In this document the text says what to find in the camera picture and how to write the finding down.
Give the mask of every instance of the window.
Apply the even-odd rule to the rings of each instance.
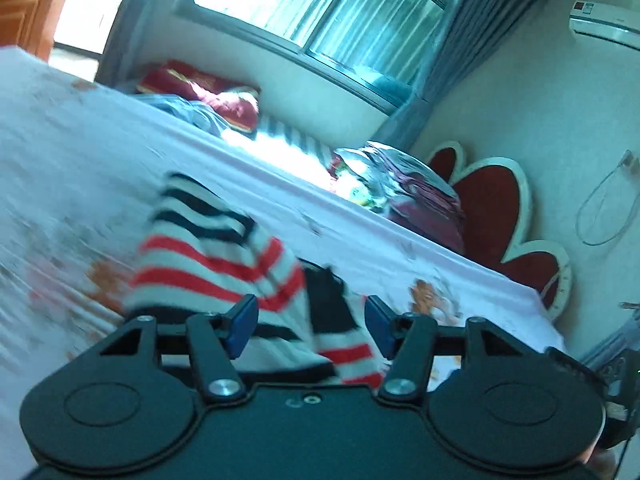
[[[185,0],[182,8],[389,108],[408,98],[448,2]]]

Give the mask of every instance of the wall socket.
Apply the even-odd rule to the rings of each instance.
[[[640,172],[640,160],[631,150],[625,150],[620,159],[619,167],[623,168],[628,174],[636,175]]]

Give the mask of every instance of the white cord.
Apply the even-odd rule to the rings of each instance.
[[[606,183],[607,180],[609,180],[612,176],[614,176],[614,174],[618,171],[620,166],[622,166],[622,163],[618,164],[612,171],[610,171],[607,174],[607,176],[605,178],[603,178],[600,181],[600,183],[595,187],[595,189],[593,191],[591,191],[591,193],[589,194],[587,199],[584,202],[582,202],[582,205],[580,206],[580,209],[578,209],[578,213],[575,216],[575,234],[577,235],[578,239],[586,246],[599,247],[600,245],[608,244],[609,242],[615,240],[616,238],[618,238],[619,236],[624,234],[624,232],[631,225],[631,221],[633,219],[634,213],[636,212],[636,206],[638,206],[638,201],[640,201],[640,193],[638,193],[638,195],[636,195],[636,198],[634,199],[634,202],[631,205],[631,209],[629,210],[629,214],[626,216],[626,221],[625,221],[624,225],[615,234],[611,235],[606,240],[603,240],[601,242],[588,242],[587,240],[585,240],[585,238],[582,236],[582,233],[580,232],[580,216],[582,216],[584,208],[589,203],[589,200],[591,200],[593,198],[593,196],[598,192],[598,190],[602,186],[604,186],[604,183]],[[602,208],[602,204],[603,203],[604,203],[604,198],[600,202],[600,207],[598,208],[598,212],[596,213],[596,216],[600,213],[600,209]]]

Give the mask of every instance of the door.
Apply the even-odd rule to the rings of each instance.
[[[49,59],[65,0],[0,0],[0,46],[18,45]]]

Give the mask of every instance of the black device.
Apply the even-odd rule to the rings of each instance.
[[[29,480],[596,479],[580,461],[606,424],[607,384],[483,318],[464,328],[398,316],[366,324],[393,365],[368,386],[244,387],[230,359],[257,322],[247,296],[184,325],[140,316],[27,394]],[[188,354],[196,390],[161,369]],[[434,356],[460,355],[434,392]]]

